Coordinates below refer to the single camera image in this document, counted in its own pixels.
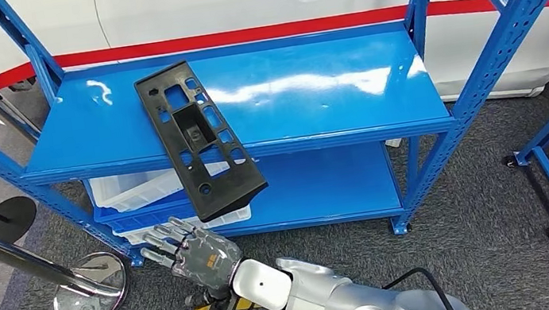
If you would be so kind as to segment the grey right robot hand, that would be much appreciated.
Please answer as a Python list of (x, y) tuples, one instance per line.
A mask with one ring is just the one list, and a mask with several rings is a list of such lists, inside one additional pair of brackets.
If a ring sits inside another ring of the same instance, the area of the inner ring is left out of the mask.
[(212, 304), (230, 296), (230, 283), (243, 254), (237, 244), (201, 225), (171, 217), (142, 235), (141, 255), (165, 266), (173, 276), (203, 288), (185, 299), (189, 307)]

